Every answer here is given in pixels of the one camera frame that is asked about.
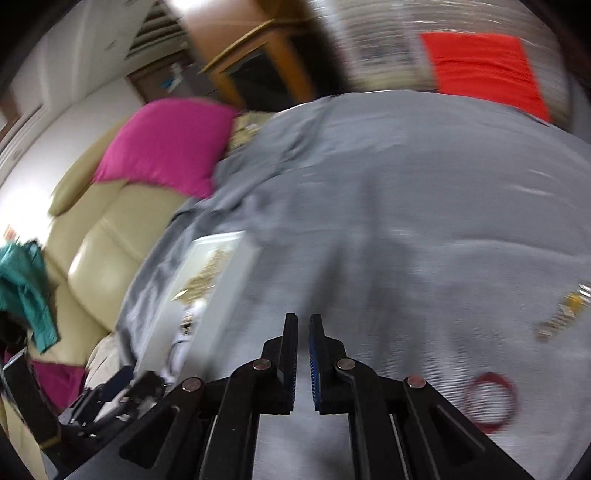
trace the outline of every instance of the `beige leather sofa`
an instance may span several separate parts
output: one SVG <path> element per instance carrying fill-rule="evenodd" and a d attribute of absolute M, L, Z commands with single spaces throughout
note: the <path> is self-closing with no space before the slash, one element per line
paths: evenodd
<path fill-rule="evenodd" d="M 90 183 L 121 125 L 97 140 L 53 193 L 44 257 L 61 340 L 42 355 L 30 347 L 34 358 L 87 364 L 97 343 L 115 327 L 139 266 L 186 199 L 144 184 Z M 33 475 L 46 478 L 35 441 L 6 401 L 0 402 L 0 424 Z"/>

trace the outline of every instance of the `teal cloth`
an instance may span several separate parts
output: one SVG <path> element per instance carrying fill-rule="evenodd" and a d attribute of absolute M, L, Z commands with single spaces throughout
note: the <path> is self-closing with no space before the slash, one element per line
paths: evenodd
<path fill-rule="evenodd" d="M 59 340 L 48 300 L 49 284 L 39 245 L 8 243 L 0 248 L 0 310 L 27 320 L 41 353 Z"/>

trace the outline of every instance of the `red rubber band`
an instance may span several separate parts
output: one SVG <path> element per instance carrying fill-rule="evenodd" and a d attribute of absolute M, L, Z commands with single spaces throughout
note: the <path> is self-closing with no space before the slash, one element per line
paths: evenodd
<path fill-rule="evenodd" d="M 505 417 L 501 421 L 488 423 L 473 420 L 472 409 L 470 407 L 470 405 L 472 404 L 472 395 L 474 394 L 474 390 L 478 385 L 482 385 L 485 383 L 490 383 L 503 387 L 509 395 L 509 398 L 511 399 L 507 415 L 505 415 Z M 482 433 L 486 433 L 487 435 L 490 435 L 491 433 L 496 433 L 503 427 L 505 427 L 507 424 L 509 424 L 517 414 L 517 390 L 515 389 L 514 385 L 502 375 L 493 372 L 483 373 L 479 377 L 476 377 L 468 386 L 468 389 L 466 390 L 466 395 L 464 397 L 464 411 L 466 412 L 466 416 L 470 419 L 470 421 L 478 429 L 480 429 Z"/>

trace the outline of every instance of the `magenta cloth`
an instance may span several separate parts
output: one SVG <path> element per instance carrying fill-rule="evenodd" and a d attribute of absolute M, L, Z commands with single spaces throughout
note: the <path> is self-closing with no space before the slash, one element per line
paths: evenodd
<path fill-rule="evenodd" d="M 8 362 L 12 355 L 4 353 Z M 58 412 L 68 407 L 82 392 L 86 370 L 73 365 L 51 364 L 31 360 L 41 390 Z"/>
<path fill-rule="evenodd" d="M 166 98 L 151 102 L 121 128 L 95 172 L 95 182 L 125 179 L 204 199 L 237 112 L 226 105 Z"/>

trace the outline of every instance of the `bed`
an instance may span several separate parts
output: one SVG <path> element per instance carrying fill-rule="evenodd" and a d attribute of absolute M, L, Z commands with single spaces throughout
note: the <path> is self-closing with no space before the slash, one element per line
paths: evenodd
<path fill-rule="evenodd" d="M 539 480 L 566 478 L 591 440 L 588 314 L 534 335 L 591 270 L 591 146 L 517 109 L 427 92 L 350 93 L 274 116 L 222 160 L 141 267 L 116 327 L 134 364 L 191 242 L 248 231 L 261 256 L 207 380 L 281 334 L 286 312 L 379 375 L 425 376 L 462 408 L 484 371 L 518 413 L 492 435 Z M 346 417 L 318 417 L 307 322 L 295 410 L 263 417 L 254 478 L 353 478 Z"/>

